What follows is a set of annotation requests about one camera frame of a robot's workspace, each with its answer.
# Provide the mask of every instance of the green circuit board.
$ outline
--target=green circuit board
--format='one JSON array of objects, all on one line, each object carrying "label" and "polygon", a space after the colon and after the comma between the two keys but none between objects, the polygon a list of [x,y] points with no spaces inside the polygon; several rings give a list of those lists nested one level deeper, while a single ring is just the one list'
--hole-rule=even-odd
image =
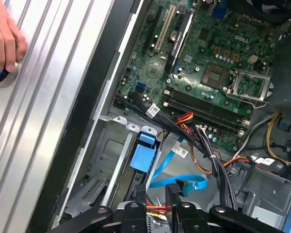
[{"label": "green circuit board", "polygon": [[[234,69],[266,74],[272,62],[276,41],[281,31],[272,29],[262,22],[232,13],[228,9],[223,12],[224,14],[220,11],[216,12],[217,6],[215,4],[198,1],[195,8],[192,9],[192,3],[191,0],[153,1],[127,66],[129,77],[123,78],[118,93],[124,97],[129,91],[135,89],[137,83],[142,83],[146,86],[142,93],[145,97],[144,101],[156,103],[161,111],[172,119],[184,112],[177,112],[163,106],[166,99],[164,92],[167,87],[170,87],[239,114],[244,119],[250,119],[252,105],[228,98],[216,86],[228,85],[230,82],[229,71]],[[148,41],[153,18],[159,10],[159,6],[162,8],[162,13],[156,24],[153,38]],[[157,50],[154,46],[157,37],[162,33],[163,25],[168,20],[168,13],[172,7],[185,9],[184,11],[191,10],[193,18],[178,59],[172,71],[167,72],[165,70],[166,60],[174,45],[173,36],[177,35],[179,11],[174,9],[175,12],[170,20],[161,48]],[[248,62],[252,56],[258,57],[254,63]],[[218,69],[223,70],[226,78],[220,80],[222,77],[220,75],[223,74],[220,74]],[[206,73],[208,74],[208,82],[205,80]],[[260,80],[244,79],[239,92],[257,95],[260,86]],[[198,123],[204,124],[203,120],[199,120]],[[207,132],[216,138],[213,141],[215,147],[228,151],[237,148],[240,141],[237,133],[219,128],[217,132],[219,133],[217,135],[212,131]]]}]

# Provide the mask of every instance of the aluminum panel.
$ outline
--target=aluminum panel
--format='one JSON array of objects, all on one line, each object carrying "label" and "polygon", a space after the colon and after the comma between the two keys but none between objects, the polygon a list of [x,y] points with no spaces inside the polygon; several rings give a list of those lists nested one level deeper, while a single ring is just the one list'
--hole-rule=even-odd
[{"label": "aluminum panel", "polygon": [[25,232],[113,0],[7,0],[28,52],[0,89],[0,233]]}]

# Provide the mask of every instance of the black cable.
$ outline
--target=black cable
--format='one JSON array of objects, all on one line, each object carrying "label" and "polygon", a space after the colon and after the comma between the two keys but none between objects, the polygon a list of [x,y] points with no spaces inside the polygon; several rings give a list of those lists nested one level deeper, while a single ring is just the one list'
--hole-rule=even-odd
[{"label": "black cable", "polygon": [[142,102],[142,98],[140,97],[139,93],[131,91],[128,97],[129,100],[118,98],[117,101],[124,104],[124,106],[130,108],[131,110],[136,111],[138,115],[150,121],[151,123],[159,125],[161,128],[185,138],[189,143],[194,145],[194,147],[196,147],[211,160],[212,173],[213,176],[217,178],[217,185],[220,191],[220,203],[224,206],[229,206],[237,210],[238,208],[235,190],[230,183],[222,162],[215,155],[213,155],[213,151],[207,136],[204,136],[203,133],[193,127],[194,132],[199,135],[200,143],[193,135],[185,132],[182,128],[176,125],[161,112],[157,112],[153,118],[150,118],[148,115],[146,115],[148,107],[146,107],[145,103]]},{"label": "black cable", "polygon": [[257,163],[252,162],[249,170],[247,171],[245,177],[242,180],[241,187],[239,188],[236,196],[238,196],[242,192],[242,190],[245,188],[245,186],[248,184],[248,182],[249,182],[249,180],[254,172],[254,169],[256,168],[257,165],[258,165]]}]

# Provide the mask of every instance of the cpu socket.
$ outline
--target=cpu socket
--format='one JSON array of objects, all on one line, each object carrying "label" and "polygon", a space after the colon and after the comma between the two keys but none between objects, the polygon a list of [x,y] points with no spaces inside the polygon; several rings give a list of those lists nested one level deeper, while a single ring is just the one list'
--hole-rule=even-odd
[{"label": "cpu socket", "polygon": [[229,71],[214,64],[207,64],[201,83],[217,90],[223,90]]}]

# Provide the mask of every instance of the yellow wire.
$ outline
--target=yellow wire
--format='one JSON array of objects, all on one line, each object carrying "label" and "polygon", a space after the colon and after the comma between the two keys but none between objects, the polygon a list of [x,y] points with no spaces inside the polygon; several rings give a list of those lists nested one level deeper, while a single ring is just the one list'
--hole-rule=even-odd
[{"label": "yellow wire", "polygon": [[[270,140],[271,140],[271,133],[272,133],[273,127],[274,127],[275,122],[277,121],[277,119],[279,117],[279,114],[280,113],[276,113],[275,114],[275,116],[271,120],[270,125],[268,126],[267,133],[266,133],[266,148],[267,148],[267,151],[269,152],[269,154],[272,157],[274,157],[276,159],[280,159],[280,158],[272,151],[272,149],[270,147]],[[283,161],[284,163],[288,164],[288,165],[291,165],[291,162],[288,162],[288,161],[285,161],[285,160],[282,160],[282,159],[280,159],[280,160]]]},{"label": "yellow wire", "polygon": [[161,215],[159,215],[159,214],[155,214],[155,213],[150,213],[150,212],[147,212],[146,213],[147,215],[151,215],[151,216],[154,216],[154,217],[161,217]]}]

